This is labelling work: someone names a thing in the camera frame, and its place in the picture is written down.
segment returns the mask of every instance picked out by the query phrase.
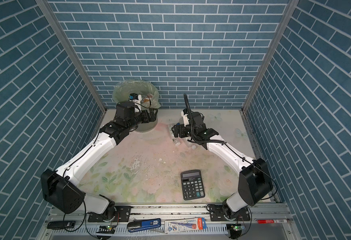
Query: floral tablecloth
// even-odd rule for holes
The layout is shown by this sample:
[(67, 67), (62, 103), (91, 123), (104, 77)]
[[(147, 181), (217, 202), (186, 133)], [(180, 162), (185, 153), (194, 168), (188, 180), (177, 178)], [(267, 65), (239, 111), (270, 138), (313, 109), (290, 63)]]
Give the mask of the floral tablecloth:
[[(179, 109), (160, 109), (156, 127), (144, 133), (131, 132), (107, 152), (84, 176), (79, 188), (102, 194), (115, 202), (222, 202), (238, 187), (237, 174), (218, 156), (202, 146), (192, 150), (183, 142), (175, 146), (168, 124), (180, 120)], [(199, 110), (207, 128), (213, 128), (238, 150), (254, 157), (238, 110)], [(108, 110), (103, 123), (114, 117)], [(206, 196), (183, 200), (180, 173), (199, 169)]]

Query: plastic bottle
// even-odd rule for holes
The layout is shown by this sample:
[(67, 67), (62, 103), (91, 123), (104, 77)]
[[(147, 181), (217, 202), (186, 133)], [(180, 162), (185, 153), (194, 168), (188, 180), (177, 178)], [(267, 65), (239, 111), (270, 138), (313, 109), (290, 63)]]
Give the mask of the plastic bottle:
[(174, 145), (175, 146), (181, 145), (181, 141), (179, 140), (179, 137), (174, 137), (174, 134), (173, 134), (173, 131), (172, 131), (173, 124), (169, 124), (168, 127), (169, 127), (170, 137), (173, 140)]
[(186, 146), (191, 147), (192, 149), (196, 149), (197, 145), (195, 143), (189, 142), (188, 140), (192, 140), (191, 137), (184, 137), (182, 141), (186, 144)]

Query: brick wall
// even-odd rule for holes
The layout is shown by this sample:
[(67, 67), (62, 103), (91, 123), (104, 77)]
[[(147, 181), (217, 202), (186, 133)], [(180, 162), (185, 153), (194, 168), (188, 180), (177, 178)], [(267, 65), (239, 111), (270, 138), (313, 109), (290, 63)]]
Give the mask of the brick wall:
[(351, 0), (300, 0), (251, 125), (303, 239), (351, 240)]
[(91, 137), (101, 112), (34, 0), (0, 1), (0, 239), (35, 238), (39, 177)]
[(164, 107), (241, 108), (288, 0), (49, 1), (104, 103), (123, 79)]

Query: black calculator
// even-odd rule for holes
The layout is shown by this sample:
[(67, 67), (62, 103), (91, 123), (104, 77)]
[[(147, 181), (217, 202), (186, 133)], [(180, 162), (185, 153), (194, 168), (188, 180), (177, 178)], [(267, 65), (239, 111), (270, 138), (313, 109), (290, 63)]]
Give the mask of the black calculator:
[(201, 171), (190, 170), (181, 173), (182, 193), (184, 200), (198, 199), (205, 196)]

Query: black mounting plate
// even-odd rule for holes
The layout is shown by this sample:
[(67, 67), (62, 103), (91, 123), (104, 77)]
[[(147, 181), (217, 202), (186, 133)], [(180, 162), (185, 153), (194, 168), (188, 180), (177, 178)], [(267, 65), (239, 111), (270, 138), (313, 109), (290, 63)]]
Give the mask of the black mounting plate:
[[(207, 206), (210, 212), (210, 221), (212, 222), (220, 222), (220, 221), (227, 221), (228, 219), (224, 216), (223, 211), (222, 211), (222, 205), (215, 205), (215, 204), (209, 204)], [(242, 208), (239, 210), (239, 215), (242, 217), (239, 218), (239, 222), (244, 220), (244, 221), (250, 221), (250, 215), (247, 210), (247, 208)]]
[[(131, 206), (115, 206), (115, 208), (117, 209), (116, 216), (118, 216), (118, 213), (119, 213), (119, 221), (120, 222), (128, 222), (129, 217), (130, 217)], [(87, 221), (88, 222), (104, 222), (102, 219), (103, 218), (102, 218), (101, 214), (95, 214), (92, 212), (91, 214), (89, 214), (89, 219)]]

